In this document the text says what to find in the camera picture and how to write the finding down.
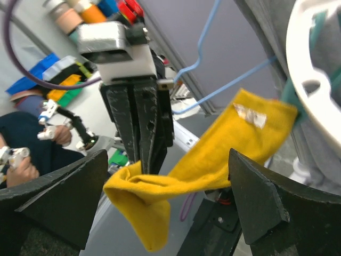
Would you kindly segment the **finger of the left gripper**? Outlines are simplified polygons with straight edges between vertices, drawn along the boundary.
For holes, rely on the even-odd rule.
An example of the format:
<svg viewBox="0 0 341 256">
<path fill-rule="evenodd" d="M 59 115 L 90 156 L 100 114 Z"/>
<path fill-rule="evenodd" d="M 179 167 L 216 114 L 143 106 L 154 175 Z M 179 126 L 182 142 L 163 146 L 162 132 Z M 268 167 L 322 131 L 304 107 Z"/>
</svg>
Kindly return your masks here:
<svg viewBox="0 0 341 256">
<path fill-rule="evenodd" d="M 139 120 L 139 153 L 143 174 L 159 174 L 169 146 L 169 118 L 156 82 L 138 81 L 133 88 Z"/>
<path fill-rule="evenodd" d="M 101 85 L 100 92 L 110 119 L 115 123 L 128 158 L 139 160 L 136 116 L 133 114 L 132 91 L 126 85 Z"/>
</svg>

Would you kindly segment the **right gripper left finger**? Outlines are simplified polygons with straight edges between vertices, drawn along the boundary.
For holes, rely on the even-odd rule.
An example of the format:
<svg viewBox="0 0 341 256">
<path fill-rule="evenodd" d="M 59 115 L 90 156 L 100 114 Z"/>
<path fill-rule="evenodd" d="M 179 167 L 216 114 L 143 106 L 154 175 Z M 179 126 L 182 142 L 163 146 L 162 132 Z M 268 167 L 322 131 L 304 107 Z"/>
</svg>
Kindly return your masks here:
<svg viewBox="0 0 341 256">
<path fill-rule="evenodd" d="M 79 255 L 107 178 L 100 150 L 27 183 L 1 190 L 1 255 Z"/>
</svg>

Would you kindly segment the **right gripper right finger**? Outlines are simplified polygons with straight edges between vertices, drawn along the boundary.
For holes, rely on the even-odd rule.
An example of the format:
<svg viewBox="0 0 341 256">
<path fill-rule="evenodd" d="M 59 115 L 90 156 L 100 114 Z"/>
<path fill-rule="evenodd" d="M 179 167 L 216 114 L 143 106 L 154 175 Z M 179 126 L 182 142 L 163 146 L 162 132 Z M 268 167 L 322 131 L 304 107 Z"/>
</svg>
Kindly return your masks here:
<svg viewBox="0 0 341 256">
<path fill-rule="evenodd" d="M 234 149 L 229 177 L 253 255 L 340 255 L 340 196 L 302 185 Z"/>
</svg>

